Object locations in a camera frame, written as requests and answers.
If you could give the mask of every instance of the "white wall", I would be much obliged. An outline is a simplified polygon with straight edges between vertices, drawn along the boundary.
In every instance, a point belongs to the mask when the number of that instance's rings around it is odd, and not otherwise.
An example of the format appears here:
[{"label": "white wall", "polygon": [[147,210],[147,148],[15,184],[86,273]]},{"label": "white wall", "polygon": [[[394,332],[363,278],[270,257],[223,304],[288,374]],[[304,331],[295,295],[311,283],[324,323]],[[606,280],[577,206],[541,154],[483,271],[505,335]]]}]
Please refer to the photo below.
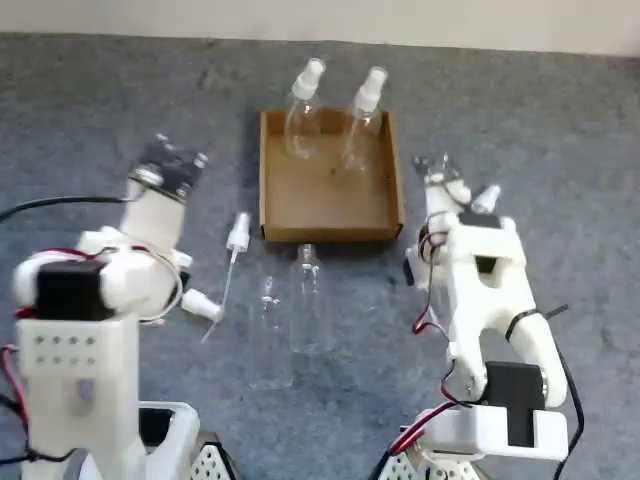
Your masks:
[{"label": "white wall", "polygon": [[640,0],[0,0],[0,31],[637,55]]}]

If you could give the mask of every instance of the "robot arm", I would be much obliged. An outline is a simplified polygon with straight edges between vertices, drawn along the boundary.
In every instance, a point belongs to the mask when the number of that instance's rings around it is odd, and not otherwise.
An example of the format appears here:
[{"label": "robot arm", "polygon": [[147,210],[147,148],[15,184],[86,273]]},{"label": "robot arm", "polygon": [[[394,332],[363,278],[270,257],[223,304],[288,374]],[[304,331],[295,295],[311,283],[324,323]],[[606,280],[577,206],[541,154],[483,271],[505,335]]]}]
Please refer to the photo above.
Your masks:
[{"label": "robot arm", "polygon": [[[564,402],[567,379],[549,325],[536,308],[515,223],[492,214],[499,187],[471,201],[446,157],[439,167],[419,171],[425,178],[427,217],[407,260],[417,288],[430,289],[430,279],[446,286],[451,309],[447,360],[465,382],[469,396],[464,400],[472,403],[426,423],[413,453],[435,460],[432,464],[485,455],[563,460],[566,418],[548,409]],[[434,255],[425,254],[429,246]],[[505,336],[523,363],[484,361],[480,335],[489,328]]]},{"label": "robot arm", "polygon": [[[75,250],[40,252],[16,269],[29,447],[60,459],[24,462],[21,478],[64,478],[62,459],[77,448],[90,453],[83,480],[189,478],[198,416],[186,404],[139,402],[138,324],[182,293],[180,270],[191,259],[175,246],[205,162],[160,136],[130,175],[133,200],[118,229],[84,232]],[[158,439],[162,418],[167,431]]]}]

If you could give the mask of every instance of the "cardboard box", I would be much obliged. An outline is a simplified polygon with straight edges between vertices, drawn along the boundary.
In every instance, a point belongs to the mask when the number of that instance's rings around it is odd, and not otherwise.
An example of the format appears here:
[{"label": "cardboard box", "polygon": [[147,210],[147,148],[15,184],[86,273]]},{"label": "cardboard box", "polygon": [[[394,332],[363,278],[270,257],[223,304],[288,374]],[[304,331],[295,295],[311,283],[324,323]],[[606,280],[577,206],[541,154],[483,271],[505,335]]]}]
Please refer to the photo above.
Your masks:
[{"label": "cardboard box", "polygon": [[384,112],[380,136],[363,171],[343,167],[344,115],[322,112],[319,158],[287,155],[286,112],[260,119],[260,226],[273,242],[383,242],[404,225],[401,175],[391,115]]}]

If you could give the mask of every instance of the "gray carpet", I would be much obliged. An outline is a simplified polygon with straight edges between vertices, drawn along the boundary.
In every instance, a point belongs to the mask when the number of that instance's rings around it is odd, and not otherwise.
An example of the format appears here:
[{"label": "gray carpet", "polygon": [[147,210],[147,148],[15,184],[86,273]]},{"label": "gray carpet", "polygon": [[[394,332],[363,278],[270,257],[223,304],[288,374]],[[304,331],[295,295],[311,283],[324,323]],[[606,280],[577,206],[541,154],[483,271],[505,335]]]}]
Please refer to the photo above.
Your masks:
[{"label": "gray carpet", "polygon": [[[238,264],[230,311],[211,341],[180,312],[143,331],[141,395],[182,400],[221,435],[249,480],[366,478],[398,425],[440,401],[445,346],[410,334],[420,299],[404,285],[402,252],[424,214],[413,154],[455,155],[475,186],[503,185],[500,211],[525,243],[541,308],[553,320],[584,398],[587,430],[567,479],[614,479],[640,468],[640,111],[637,60],[344,43],[0,37],[0,206],[44,195],[123,192],[130,161],[156,131],[200,147],[213,165],[194,195],[181,247],[193,285],[220,298],[224,240],[256,210],[257,112],[281,106],[307,57],[322,56],[329,105],[348,103],[367,69],[384,65],[384,107],[396,112],[407,228],[392,246],[325,247],[330,355],[295,356],[295,384],[247,386],[247,301],[262,272],[286,274],[288,248],[253,239]],[[107,206],[25,213],[2,225],[1,340],[14,339],[9,285],[32,251],[73,245],[118,221]],[[508,354],[488,338],[488,356]],[[563,410],[575,425],[568,401]],[[2,456],[22,445],[2,415]],[[491,459],[495,479],[550,478],[547,462]],[[15,478],[12,470],[1,478]]]}]

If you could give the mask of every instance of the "clear plastic bottle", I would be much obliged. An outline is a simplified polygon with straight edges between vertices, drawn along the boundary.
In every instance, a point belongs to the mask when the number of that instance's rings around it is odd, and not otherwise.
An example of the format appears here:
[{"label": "clear plastic bottle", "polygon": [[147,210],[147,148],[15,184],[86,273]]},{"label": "clear plastic bottle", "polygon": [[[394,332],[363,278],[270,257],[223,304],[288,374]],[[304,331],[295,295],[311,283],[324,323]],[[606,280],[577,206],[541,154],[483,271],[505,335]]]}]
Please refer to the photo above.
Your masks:
[{"label": "clear plastic bottle", "polygon": [[295,352],[315,354],[331,350],[331,325],[320,288],[320,262],[313,245],[298,247],[298,261],[293,266],[291,343]]},{"label": "clear plastic bottle", "polygon": [[277,290],[274,278],[267,276],[251,305],[250,386],[257,390],[288,388],[293,384],[289,316]]},{"label": "clear plastic bottle", "polygon": [[322,109],[317,90],[324,71],[325,65],[322,60],[309,60],[287,96],[284,137],[287,154],[291,157],[307,160],[316,156]]},{"label": "clear plastic bottle", "polygon": [[364,170],[367,166],[372,139],[378,137],[382,125],[378,102],[386,80],[387,71],[373,67],[345,115],[342,159],[347,169]]}]

